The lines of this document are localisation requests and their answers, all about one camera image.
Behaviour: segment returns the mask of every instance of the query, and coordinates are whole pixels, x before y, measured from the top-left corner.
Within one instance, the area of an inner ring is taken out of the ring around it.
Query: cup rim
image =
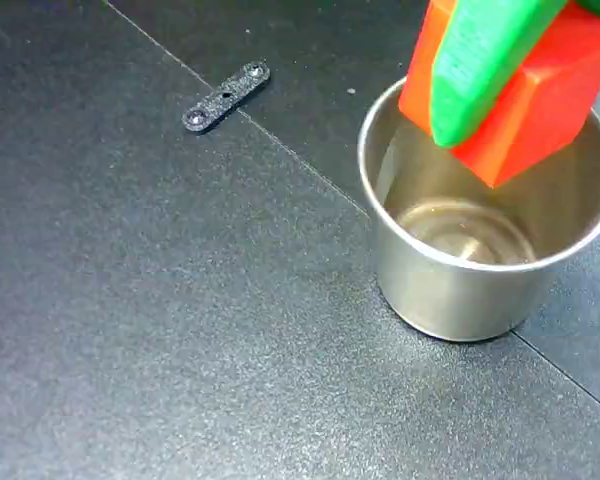
[[[389,88],[387,88],[382,93],[382,95],[380,95],[376,99],[376,101],[373,103],[373,105],[367,112],[367,115],[358,134],[358,168],[360,171],[360,179],[362,181],[365,196],[367,197],[367,200],[373,207],[376,214],[380,217],[380,220],[385,224],[385,226],[390,228],[392,232],[398,235],[404,242],[409,244],[411,247],[413,247],[415,250],[417,250],[419,253],[426,256],[427,258],[441,264],[472,271],[516,273],[541,270],[554,264],[557,264],[582,250],[584,247],[589,245],[598,235],[600,235],[599,219],[595,223],[595,225],[589,228],[589,230],[584,236],[582,236],[577,242],[570,245],[569,247],[560,250],[559,252],[556,252],[552,255],[549,255],[548,257],[544,257],[539,260],[534,260],[533,262],[520,263],[515,265],[489,265],[485,263],[473,262],[471,260],[465,260],[437,250],[410,235],[406,230],[400,227],[400,225],[398,225],[398,223],[387,213],[385,208],[382,206],[382,204],[376,197],[374,189],[371,186],[371,182],[369,182],[369,178],[367,176],[367,159],[365,155],[365,146],[367,144],[367,138],[369,136],[369,131],[371,130],[374,121],[378,117],[380,110],[387,103],[388,99],[391,98],[391,96],[394,95],[396,91],[402,88],[405,81],[406,77],[401,78]],[[591,109],[590,115],[595,119],[598,127],[600,128],[600,116],[595,111],[595,109]]]

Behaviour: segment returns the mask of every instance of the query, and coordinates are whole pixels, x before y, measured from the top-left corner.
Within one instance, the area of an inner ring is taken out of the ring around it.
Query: metal bracket
[[[190,132],[203,134],[238,108],[271,78],[264,61],[249,62],[182,116]]]

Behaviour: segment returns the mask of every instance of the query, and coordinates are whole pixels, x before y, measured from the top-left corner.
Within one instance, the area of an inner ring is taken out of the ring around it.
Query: dark gray surface
[[[366,217],[105,7],[0,12],[0,479],[600,478],[514,336],[404,326]]]
[[[366,205],[355,166],[358,127],[406,71],[425,0],[112,3],[214,85],[241,62],[270,59],[276,81],[246,110]],[[600,398],[600,242],[561,275],[520,333]]]
[[[245,110],[364,203],[358,129],[373,100],[407,71],[426,0],[111,3],[213,85],[266,58],[273,81]]]

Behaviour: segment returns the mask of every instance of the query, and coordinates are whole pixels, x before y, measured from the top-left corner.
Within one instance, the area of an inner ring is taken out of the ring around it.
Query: stainless steel cup
[[[403,83],[371,107],[358,142],[380,288],[434,337],[503,334],[600,233],[600,119],[592,112],[569,147],[492,190],[401,115]]]

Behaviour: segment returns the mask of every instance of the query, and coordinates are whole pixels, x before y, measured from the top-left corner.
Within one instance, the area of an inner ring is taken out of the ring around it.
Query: red block
[[[431,0],[400,110],[430,134],[431,68],[456,0]],[[600,90],[600,18],[571,3],[453,154],[491,187],[567,146]]]

